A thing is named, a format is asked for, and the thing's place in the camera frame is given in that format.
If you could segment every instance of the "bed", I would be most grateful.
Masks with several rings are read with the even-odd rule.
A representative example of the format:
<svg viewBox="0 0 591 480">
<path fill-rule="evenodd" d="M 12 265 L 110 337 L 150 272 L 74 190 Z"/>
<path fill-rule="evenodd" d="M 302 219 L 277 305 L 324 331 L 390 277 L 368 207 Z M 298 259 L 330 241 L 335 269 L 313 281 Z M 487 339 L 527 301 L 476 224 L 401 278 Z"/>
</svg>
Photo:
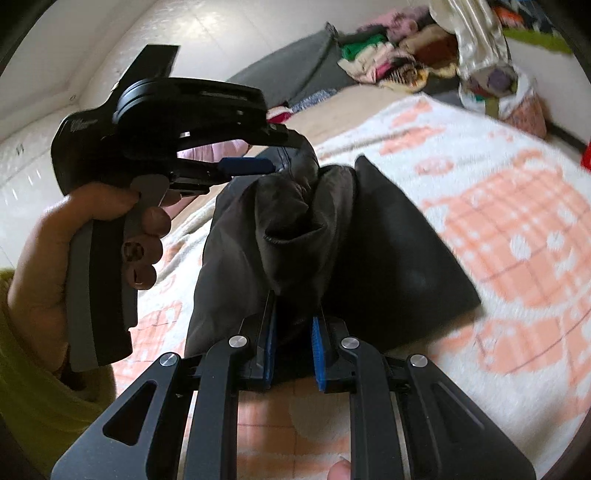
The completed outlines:
<svg viewBox="0 0 591 480">
<path fill-rule="evenodd" d="M 352 86 L 287 125 L 321 164 L 365 154 L 478 290 L 478 311 L 392 354 L 428 355 L 538 478 L 572 478 L 589 440 L 581 425 L 591 407 L 591 176 L 543 141 L 423 94 Z M 221 188 L 197 198 L 164 239 L 157 283 L 139 295 L 134 353 L 114 365 L 118 391 L 159 354 L 183 351 Z M 238 423 L 238 478 L 321 479 L 349 458 L 348 398 L 321 394 L 312 378 L 241 393 Z"/>
</svg>

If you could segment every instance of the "dark gray blanket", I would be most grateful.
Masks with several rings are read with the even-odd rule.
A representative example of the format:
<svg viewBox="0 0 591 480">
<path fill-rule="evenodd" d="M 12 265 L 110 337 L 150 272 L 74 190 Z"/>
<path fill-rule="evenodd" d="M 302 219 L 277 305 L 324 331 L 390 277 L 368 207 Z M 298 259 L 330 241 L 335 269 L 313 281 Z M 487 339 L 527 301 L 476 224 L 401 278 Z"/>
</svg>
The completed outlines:
<svg viewBox="0 0 591 480">
<path fill-rule="evenodd" d="M 269 108 L 291 106 L 319 90 L 355 85 L 337 65 L 340 58 L 336 30 L 327 23 L 318 33 L 267 55 L 227 81 L 262 90 Z"/>
</svg>

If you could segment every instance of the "fingernail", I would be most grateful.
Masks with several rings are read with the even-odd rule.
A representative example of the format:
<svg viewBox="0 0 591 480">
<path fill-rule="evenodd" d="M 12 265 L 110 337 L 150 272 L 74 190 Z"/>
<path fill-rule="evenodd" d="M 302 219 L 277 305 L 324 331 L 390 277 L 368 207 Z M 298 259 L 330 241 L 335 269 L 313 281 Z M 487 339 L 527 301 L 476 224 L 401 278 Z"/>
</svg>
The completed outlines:
<svg viewBox="0 0 591 480">
<path fill-rule="evenodd" d="M 138 242 L 125 242 L 123 244 L 123 259 L 126 262 L 138 262 L 144 257 L 144 247 Z"/>
</svg>

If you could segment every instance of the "finger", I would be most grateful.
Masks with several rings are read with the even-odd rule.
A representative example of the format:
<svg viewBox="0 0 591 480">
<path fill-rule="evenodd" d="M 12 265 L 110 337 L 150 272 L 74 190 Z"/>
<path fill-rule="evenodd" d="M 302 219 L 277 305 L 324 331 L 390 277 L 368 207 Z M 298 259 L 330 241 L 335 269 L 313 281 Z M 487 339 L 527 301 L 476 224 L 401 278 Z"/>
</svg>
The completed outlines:
<svg viewBox="0 0 591 480">
<path fill-rule="evenodd" d="M 166 192 L 166 195 L 164 195 L 162 202 L 160 202 L 160 206 L 161 207 L 170 207 L 171 205 L 174 205 L 175 203 L 180 202 L 181 198 L 183 198 L 183 196 L 181 195 L 181 193 L 179 191 L 169 190 Z"/>
<path fill-rule="evenodd" d="M 41 218 L 41 233 L 69 242 L 89 220 L 114 220 L 129 212 L 139 194 L 104 183 L 89 183 L 66 196 Z"/>
<path fill-rule="evenodd" d="M 136 290 L 149 290 L 156 283 L 156 270 L 152 265 L 128 264 L 124 267 L 124 276 Z"/>
<path fill-rule="evenodd" d="M 341 460 L 334 464 L 326 477 L 326 480 L 349 480 L 351 478 L 351 462 Z"/>
<path fill-rule="evenodd" d="M 128 238 L 121 247 L 124 262 L 153 265 L 163 254 L 162 243 L 157 236 L 136 235 Z"/>
<path fill-rule="evenodd" d="M 149 207 L 142 214 L 142 228 L 148 235 L 164 237 L 170 231 L 171 220 L 162 208 Z"/>
</svg>

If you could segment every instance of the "red object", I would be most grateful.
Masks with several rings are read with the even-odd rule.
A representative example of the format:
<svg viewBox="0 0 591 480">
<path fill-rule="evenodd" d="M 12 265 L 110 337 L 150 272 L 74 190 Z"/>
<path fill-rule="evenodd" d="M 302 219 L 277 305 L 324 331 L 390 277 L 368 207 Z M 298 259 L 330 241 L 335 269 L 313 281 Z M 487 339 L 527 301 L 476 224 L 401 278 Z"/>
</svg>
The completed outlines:
<svg viewBox="0 0 591 480">
<path fill-rule="evenodd" d="M 583 158 L 581 159 L 581 166 L 591 171 L 591 143 L 589 144 L 587 150 L 585 150 L 585 153 L 583 154 Z"/>
</svg>

